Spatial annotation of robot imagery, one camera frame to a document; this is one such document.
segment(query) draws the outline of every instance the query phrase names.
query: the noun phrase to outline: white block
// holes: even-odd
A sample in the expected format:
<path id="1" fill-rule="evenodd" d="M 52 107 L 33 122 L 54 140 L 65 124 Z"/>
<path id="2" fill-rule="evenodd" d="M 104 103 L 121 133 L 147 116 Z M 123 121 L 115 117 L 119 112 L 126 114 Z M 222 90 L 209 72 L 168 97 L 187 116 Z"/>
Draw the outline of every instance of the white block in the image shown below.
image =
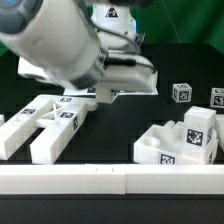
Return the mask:
<path id="1" fill-rule="evenodd" d="M 110 89 L 96 88 L 96 101 L 99 103 L 113 103 L 118 97 L 119 92 L 112 91 Z"/>
<path id="2" fill-rule="evenodd" d="M 223 194 L 223 165 L 129 165 L 126 193 Z"/>
<path id="3" fill-rule="evenodd" d="M 188 110 L 184 115 L 184 144 L 205 150 L 211 140 L 215 116 L 215 110 L 195 106 Z"/>
<path id="4" fill-rule="evenodd" d="M 0 127 L 5 123 L 4 115 L 0 115 Z"/>
<path id="5" fill-rule="evenodd" d="M 50 99 L 34 99 L 0 128 L 0 159 L 7 160 L 37 130 L 35 120 L 52 110 Z"/>
<path id="6" fill-rule="evenodd" d="M 218 146 L 216 135 L 212 136 L 211 144 L 206 150 L 195 150 L 183 144 L 183 132 L 183 122 L 178 122 L 173 127 L 153 125 L 134 143 L 134 162 L 193 165 L 214 161 Z"/>
<path id="7" fill-rule="evenodd" d="M 125 194 L 125 173 L 116 165 L 86 165 L 86 194 Z"/>
<path id="8" fill-rule="evenodd" d="M 54 164 L 82 125 L 87 112 L 87 104 L 68 104 L 30 145 L 32 163 Z"/>
<path id="9" fill-rule="evenodd" d="M 0 167 L 1 194 L 85 194 L 85 165 Z"/>
<path id="10" fill-rule="evenodd" d="M 224 109 L 224 89 L 212 88 L 210 107 Z"/>
<path id="11" fill-rule="evenodd" d="M 191 102 L 192 88 L 187 83 L 173 84 L 172 97 L 177 103 Z"/>
<path id="12" fill-rule="evenodd" d="M 218 132 L 219 145 L 224 151 L 224 114 L 216 115 L 215 129 Z"/>

